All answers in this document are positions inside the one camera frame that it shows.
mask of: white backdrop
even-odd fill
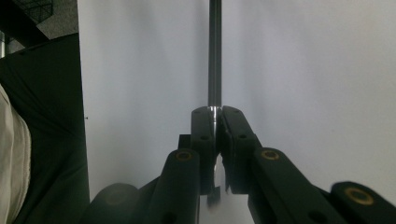
[[[315,185],[396,204],[396,1],[223,1],[223,103]],[[78,1],[91,197],[157,177],[206,105],[208,0]],[[253,223],[247,197],[201,223]]]

